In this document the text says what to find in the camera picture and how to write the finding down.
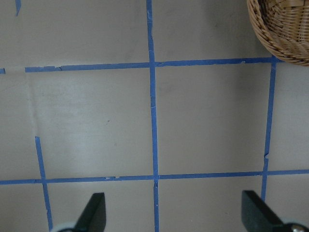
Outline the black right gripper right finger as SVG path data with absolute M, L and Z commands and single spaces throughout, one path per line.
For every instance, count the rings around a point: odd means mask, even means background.
M 284 223 L 253 191 L 244 190 L 241 195 L 241 221 L 248 232 L 307 232 L 308 227 L 296 223 Z

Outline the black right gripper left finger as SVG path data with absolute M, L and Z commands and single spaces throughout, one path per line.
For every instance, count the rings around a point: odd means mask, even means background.
M 76 232 L 104 232 L 106 227 L 105 194 L 94 193 L 77 220 Z

